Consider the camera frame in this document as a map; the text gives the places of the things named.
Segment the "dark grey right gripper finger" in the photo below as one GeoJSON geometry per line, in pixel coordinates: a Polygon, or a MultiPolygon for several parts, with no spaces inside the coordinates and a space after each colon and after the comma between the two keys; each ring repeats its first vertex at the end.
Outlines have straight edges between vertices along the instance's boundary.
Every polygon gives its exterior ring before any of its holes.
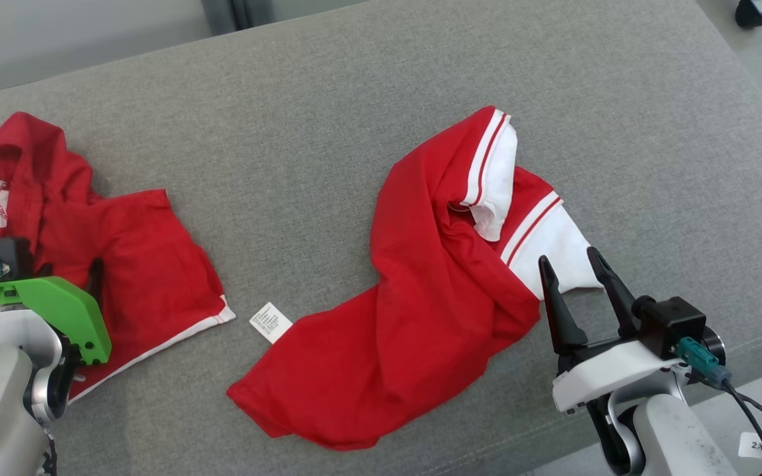
{"type": "Polygon", "coordinates": [[[606,295],[611,302],[611,307],[618,321],[618,335],[622,338],[632,338],[638,335],[638,320],[633,315],[632,305],[635,297],[629,292],[616,272],[608,265],[599,250],[595,247],[587,248],[587,257],[596,280],[602,284],[606,295]]]}
{"type": "Polygon", "coordinates": [[[547,256],[539,257],[538,267],[553,351],[559,356],[572,355],[575,349],[587,346],[589,338],[575,323],[560,292],[560,281],[547,256]]]}

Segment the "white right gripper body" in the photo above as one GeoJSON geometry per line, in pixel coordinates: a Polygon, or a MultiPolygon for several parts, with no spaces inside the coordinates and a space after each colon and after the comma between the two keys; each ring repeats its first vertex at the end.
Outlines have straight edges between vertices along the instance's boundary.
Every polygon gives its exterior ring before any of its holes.
{"type": "Polygon", "coordinates": [[[601,342],[558,356],[552,382],[554,406],[563,413],[601,397],[614,403],[671,395],[686,405],[681,359],[660,358],[638,340],[601,342]]]}

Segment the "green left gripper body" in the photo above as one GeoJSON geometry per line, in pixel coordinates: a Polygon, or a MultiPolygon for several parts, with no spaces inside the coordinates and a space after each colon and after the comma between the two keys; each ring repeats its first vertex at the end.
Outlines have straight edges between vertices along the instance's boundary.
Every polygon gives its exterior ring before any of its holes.
{"type": "Polygon", "coordinates": [[[106,364],[112,343],[100,305],[85,290],[58,276],[0,282],[0,305],[21,304],[70,342],[88,365],[106,364]]]}

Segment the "red shirt with white sleeves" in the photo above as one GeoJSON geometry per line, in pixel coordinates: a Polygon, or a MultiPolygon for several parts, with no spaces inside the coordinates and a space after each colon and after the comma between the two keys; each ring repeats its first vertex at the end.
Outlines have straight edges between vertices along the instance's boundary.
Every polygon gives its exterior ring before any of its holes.
{"type": "Polygon", "coordinates": [[[271,438],[335,451],[456,397],[531,331],[544,299],[597,288],[589,241],[545,180],[516,163],[511,117],[484,106],[400,159],[370,232],[378,283],[297,319],[227,396],[271,438]]]}

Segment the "red garment with white trim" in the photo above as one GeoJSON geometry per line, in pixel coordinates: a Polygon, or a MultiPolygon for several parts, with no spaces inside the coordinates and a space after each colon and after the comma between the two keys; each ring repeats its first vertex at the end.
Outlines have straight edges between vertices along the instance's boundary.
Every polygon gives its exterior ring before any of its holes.
{"type": "Polygon", "coordinates": [[[103,264],[110,359],[90,366],[70,399],[185,338],[235,319],[214,265],[163,189],[103,198],[64,131],[16,112],[0,126],[0,236],[30,241],[34,268],[79,288],[103,264]]]}

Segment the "grey fabric sofa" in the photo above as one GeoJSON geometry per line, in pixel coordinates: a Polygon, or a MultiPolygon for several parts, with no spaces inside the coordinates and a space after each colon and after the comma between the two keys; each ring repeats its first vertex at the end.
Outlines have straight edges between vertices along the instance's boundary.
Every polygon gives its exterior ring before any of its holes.
{"type": "Polygon", "coordinates": [[[545,322],[363,451],[271,439],[225,393],[266,302],[296,321],[377,282],[391,167],[485,105],[634,294],[683,296],[736,385],[762,377],[762,92],[695,0],[372,0],[0,91],[101,194],[165,188],[236,315],[73,403],[60,476],[520,476],[593,445],[545,322]]]}

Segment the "black caster wheel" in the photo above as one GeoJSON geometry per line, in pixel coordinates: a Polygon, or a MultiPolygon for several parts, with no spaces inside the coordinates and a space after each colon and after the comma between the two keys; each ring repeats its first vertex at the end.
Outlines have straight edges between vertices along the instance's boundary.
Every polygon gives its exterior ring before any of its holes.
{"type": "Polygon", "coordinates": [[[735,9],[735,22],[744,30],[762,26],[762,0],[739,0],[735,9]]]}

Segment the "dark grey upright post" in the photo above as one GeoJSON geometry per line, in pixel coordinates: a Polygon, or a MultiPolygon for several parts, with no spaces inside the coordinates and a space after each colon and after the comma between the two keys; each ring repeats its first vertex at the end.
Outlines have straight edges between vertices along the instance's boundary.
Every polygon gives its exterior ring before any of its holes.
{"type": "Polygon", "coordinates": [[[271,0],[200,0],[212,36],[272,23],[271,0]]]}

